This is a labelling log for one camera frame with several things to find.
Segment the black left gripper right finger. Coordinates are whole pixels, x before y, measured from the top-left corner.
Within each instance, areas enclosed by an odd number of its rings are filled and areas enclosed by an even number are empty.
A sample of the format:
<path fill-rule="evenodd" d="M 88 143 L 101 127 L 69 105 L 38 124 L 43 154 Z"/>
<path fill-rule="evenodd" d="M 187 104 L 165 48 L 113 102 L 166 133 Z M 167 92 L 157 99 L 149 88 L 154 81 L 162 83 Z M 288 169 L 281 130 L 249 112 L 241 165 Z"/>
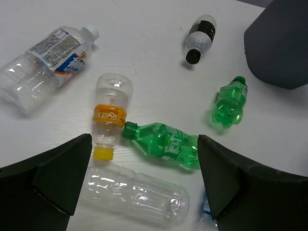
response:
<path fill-rule="evenodd" d="M 258 163 L 206 135 L 198 137 L 197 150 L 220 231 L 307 230 L 307 177 Z"/>

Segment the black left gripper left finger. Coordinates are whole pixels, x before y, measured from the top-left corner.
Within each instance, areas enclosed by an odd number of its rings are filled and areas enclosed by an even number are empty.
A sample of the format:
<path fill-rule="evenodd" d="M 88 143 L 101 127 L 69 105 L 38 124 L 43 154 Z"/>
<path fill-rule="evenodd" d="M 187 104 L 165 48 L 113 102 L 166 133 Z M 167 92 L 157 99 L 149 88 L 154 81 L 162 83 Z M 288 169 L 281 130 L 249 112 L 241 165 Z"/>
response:
<path fill-rule="evenodd" d="M 92 151 L 82 134 L 0 169 L 2 231 L 65 231 L 74 215 Z"/>

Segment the clear bottle blue label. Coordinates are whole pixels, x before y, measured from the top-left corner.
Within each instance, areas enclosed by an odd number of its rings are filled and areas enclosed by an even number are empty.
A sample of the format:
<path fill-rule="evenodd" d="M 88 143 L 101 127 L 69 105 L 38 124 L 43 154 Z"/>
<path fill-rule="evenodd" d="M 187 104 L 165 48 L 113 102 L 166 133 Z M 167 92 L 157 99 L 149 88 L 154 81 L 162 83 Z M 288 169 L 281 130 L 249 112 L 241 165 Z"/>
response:
<path fill-rule="evenodd" d="M 201 214 L 195 226 L 196 231 L 218 231 L 218 225 L 212 219 L 211 210 L 208 202 L 207 193 L 204 193 L 201 204 Z"/>

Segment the small green bottle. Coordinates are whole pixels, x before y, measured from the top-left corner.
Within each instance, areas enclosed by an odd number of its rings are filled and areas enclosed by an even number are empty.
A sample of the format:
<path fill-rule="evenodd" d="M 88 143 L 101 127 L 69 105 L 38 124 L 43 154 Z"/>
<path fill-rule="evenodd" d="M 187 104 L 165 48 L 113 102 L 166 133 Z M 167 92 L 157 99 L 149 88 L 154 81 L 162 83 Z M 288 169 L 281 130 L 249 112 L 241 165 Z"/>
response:
<path fill-rule="evenodd" d="M 241 122 L 247 100 L 248 86 L 242 76 L 235 77 L 228 85 L 221 87 L 211 112 L 211 119 L 224 129 Z"/>

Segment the clear ribbed unlabelled bottle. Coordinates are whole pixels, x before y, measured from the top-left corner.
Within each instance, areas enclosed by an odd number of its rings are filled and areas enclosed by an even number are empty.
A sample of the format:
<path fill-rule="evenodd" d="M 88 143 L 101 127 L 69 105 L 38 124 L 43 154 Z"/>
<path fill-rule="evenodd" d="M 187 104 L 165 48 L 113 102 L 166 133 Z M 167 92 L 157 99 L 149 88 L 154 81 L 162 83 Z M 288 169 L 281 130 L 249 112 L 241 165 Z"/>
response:
<path fill-rule="evenodd" d="M 79 200 L 160 228 L 182 225 L 190 205 L 184 187 L 106 161 L 87 168 Z"/>

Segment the large labelled clear bottle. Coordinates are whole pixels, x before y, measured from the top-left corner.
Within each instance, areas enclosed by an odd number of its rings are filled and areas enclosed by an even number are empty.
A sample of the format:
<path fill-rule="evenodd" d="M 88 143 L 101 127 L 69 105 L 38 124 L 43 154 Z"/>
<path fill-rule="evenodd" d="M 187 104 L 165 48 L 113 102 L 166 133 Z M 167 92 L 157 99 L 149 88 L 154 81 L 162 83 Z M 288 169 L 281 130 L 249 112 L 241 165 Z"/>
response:
<path fill-rule="evenodd" d="M 28 114 L 88 63 L 99 37 L 94 26 L 62 26 L 0 69 L 0 95 Z"/>

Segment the clear bottle black label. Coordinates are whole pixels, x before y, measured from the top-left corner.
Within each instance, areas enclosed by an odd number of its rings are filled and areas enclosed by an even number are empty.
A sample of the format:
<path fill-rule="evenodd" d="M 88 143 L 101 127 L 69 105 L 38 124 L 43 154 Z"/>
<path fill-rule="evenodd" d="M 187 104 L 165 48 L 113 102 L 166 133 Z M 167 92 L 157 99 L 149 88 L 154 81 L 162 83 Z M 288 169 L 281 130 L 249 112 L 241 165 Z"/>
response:
<path fill-rule="evenodd" d="M 192 24 L 185 41 L 185 60 L 190 65 L 200 62 L 213 44 L 217 23 L 214 17 L 204 14 Z"/>

